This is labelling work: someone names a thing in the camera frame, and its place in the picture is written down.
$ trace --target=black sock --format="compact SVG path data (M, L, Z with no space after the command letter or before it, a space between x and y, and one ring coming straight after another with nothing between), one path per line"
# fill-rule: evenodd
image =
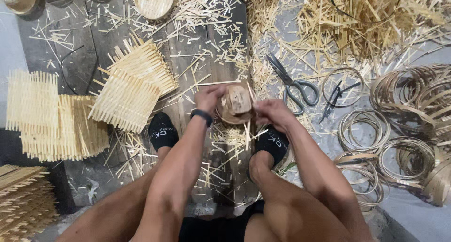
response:
M260 135L255 144L255 153L260 150L269 152L274 158L274 166L276 166L285 156L290 142L284 133L280 133L272 125L269 125L267 129L268 131Z
M148 133L150 142L156 151L160 147L173 147L179 140L177 129L172 124L171 118L164 112L154 115Z

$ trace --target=bamboo lattice panel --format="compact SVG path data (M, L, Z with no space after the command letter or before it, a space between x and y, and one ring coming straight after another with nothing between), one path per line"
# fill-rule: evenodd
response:
M44 167L0 167L0 241L42 231L58 216Z
M110 74L117 75L117 70L121 70L144 82L154 83L160 88L161 96L177 89L178 84L152 39L144 43L136 34L130 36L131 43L124 39L125 55L118 46L115 47L116 56L111 58L113 65L108 67Z
M58 135L56 75L16 70L8 78L6 129L26 134Z
M116 70L108 78L88 118L141 133L160 94L156 84Z
M92 96L59 96L60 136L22 134L23 152L41 161L80 160L93 157L108 146L106 124L88 120Z

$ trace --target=scissor handle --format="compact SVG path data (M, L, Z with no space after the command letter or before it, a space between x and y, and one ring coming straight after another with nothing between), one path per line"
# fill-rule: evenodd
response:
M313 90L313 92L315 93L315 99L313 102L308 100L307 94L305 93L305 90L303 89L303 85L310 87ZM303 81L303 80L296 80L291 85L285 86L285 92L284 92L284 96L283 96L283 100L285 103L286 103L286 95L288 94L288 96L290 96L290 98L296 103L296 105L299 106L299 112L293 112L294 115L299 116L299 115L303 114L304 106L302 105L301 101L299 99L297 99L291 93L290 86L294 86L297 89L299 89L299 91L301 92L302 98L304 99L304 101L307 103L308 106L315 106L316 104L318 104L318 101L319 101L318 88L313 83Z

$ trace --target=black shorts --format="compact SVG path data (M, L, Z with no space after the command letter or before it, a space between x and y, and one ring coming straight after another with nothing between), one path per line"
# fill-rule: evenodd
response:
M215 218L210 221L196 217L183 218L179 242L243 242L246 225L255 213L263 213L265 201L260 199L235 218Z

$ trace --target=hand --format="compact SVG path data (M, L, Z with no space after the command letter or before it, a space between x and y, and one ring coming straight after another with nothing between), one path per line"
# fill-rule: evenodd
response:
M196 108L204 112L208 112L214 118L216 103L218 98L225 93L226 87L224 84L211 85L198 91L194 96L196 101Z
M274 128L286 134L290 125L299 123L293 113L281 99L266 99L255 106L257 124L272 124Z

